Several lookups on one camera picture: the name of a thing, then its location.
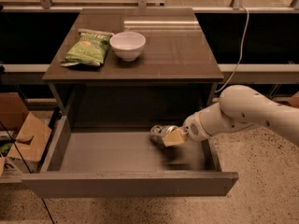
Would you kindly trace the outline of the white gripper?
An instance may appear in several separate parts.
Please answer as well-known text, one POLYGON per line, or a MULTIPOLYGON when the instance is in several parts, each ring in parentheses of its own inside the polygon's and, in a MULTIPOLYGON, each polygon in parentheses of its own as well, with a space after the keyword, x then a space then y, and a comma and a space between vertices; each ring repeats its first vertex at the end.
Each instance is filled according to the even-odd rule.
POLYGON ((181 127, 171 127, 168 129, 166 135, 162 138, 164 145, 171 147, 183 144, 186 142, 187 136, 196 142, 202 142, 209 138, 200 121, 198 112, 185 119, 183 128, 184 130, 181 127))

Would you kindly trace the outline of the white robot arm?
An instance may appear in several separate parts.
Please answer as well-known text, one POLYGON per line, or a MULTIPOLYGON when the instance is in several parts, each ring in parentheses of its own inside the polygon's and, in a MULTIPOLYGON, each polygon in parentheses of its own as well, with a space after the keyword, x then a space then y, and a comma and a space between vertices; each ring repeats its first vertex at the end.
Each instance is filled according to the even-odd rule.
POLYGON ((187 138, 201 142, 219 133, 244 131, 254 125, 264 126, 299 145, 299 109, 273 102, 243 85, 226 88, 216 104, 190 115, 162 140, 166 146, 183 144, 187 138))

